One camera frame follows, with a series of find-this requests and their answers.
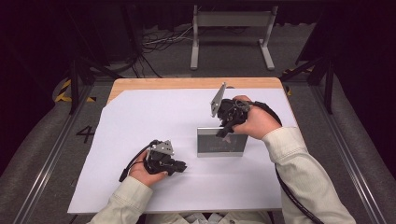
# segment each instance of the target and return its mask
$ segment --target hand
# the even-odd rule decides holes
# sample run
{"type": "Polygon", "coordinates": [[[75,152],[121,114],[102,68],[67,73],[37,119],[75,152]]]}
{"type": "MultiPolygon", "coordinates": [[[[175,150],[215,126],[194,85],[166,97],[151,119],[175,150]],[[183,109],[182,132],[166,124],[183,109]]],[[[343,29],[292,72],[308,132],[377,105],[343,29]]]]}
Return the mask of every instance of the hand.
{"type": "MultiPolygon", "coordinates": [[[[233,98],[240,101],[251,101],[245,95],[238,95],[233,98]]],[[[255,105],[250,106],[247,113],[247,121],[243,124],[233,126],[235,133],[248,134],[249,136],[261,140],[271,131],[282,127],[270,114],[255,105]]]]}
{"type": "Polygon", "coordinates": [[[138,163],[136,163],[131,167],[129,175],[135,178],[136,180],[140,181],[142,184],[146,185],[147,187],[150,187],[151,185],[159,182],[160,180],[168,176],[168,173],[164,171],[156,175],[149,174],[149,172],[145,168],[145,165],[143,164],[143,160],[146,159],[147,154],[148,152],[145,150],[139,157],[137,157],[136,162],[138,163]]]}

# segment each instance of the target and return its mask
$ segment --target white sleeve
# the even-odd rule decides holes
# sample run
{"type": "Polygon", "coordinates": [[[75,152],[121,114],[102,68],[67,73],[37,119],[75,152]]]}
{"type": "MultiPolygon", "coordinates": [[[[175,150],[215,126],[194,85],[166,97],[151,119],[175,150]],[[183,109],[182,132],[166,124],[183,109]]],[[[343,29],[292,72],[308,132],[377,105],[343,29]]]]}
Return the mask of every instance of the white sleeve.
{"type": "Polygon", "coordinates": [[[107,206],[90,223],[136,223],[145,211],[151,195],[152,189],[127,176],[114,191],[107,206]]]}
{"type": "MultiPolygon", "coordinates": [[[[309,155],[298,128],[279,128],[264,136],[283,182],[297,200],[324,223],[356,223],[341,204],[323,167],[309,155]]],[[[282,190],[282,212],[286,223],[312,223],[282,190]]]]}

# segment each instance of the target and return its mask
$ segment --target printed number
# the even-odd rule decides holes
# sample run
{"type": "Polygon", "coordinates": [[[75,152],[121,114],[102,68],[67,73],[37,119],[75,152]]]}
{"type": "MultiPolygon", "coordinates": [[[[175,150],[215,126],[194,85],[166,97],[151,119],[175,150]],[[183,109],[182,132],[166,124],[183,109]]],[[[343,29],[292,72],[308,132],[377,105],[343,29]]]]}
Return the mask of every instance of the printed number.
{"type": "Polygon", "coordinates": [[[85,136],[84,144],[86,144],[88,142],[88,138],[90,137],[90,135],[95,135],[95,133],[91,133],[91,130],[92,130],[92,127],[91,126],[87,126],[83,130],[81,130],[78,133],[76,133],[76,135],[85,136]]]}

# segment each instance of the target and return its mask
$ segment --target white paper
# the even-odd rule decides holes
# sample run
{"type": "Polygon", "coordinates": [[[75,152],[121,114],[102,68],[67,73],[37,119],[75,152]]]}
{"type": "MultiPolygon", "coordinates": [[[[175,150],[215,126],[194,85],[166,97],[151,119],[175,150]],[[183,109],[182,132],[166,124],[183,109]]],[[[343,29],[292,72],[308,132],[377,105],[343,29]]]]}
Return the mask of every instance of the white paper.
{"type": "MultiPolygon", "coordinates": [[[[124,91],[102,112],[68,213],[97,213],[118,187],[131,158],[154,139],[171,140],[184,173],[153,186],[146,213],[281,208],[275,166],[262,141],[249,137],[243,157],[197,158],[197,127],[218,127],[210,102],[218,90],[124,91]]],[[[296,127],[282,89],[227,89],[267,103],[283,126],[296,127]]]]}

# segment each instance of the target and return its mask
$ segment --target person's arm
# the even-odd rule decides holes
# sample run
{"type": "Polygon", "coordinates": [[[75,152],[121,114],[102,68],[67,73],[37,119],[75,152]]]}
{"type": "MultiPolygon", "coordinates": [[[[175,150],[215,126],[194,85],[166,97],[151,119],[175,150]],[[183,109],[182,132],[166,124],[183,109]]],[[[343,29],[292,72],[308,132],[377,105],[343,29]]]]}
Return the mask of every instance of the person's arm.
{"type": "MultiPolygon", "coordinates": [[[[142,161],[147,151],[143,152],[136,161],[142,161]]],[[[108,204],[91,220],[91,224],[98,223],[136,223],[145,211],[152,189],[149,186],[167,176],[166,172],[150,175],[142,162],[135,164],[129,175],[122,181],[108,200],[108,204]]]]}
{"type": "MultiPolygon", "coordinates": [[[[246,96],[234,99],[251,101],[246,96]]],[[[341,204],[326,171],[309,155],[298,128],[282,128],[268,113],[252,106],[247,121],[233,129],[265,143],[283,182],[295,198],[322,222],[355,223],[341,204]]],[[[282,212],[286,223],[312,223],[283,190],[282,212]]]]}

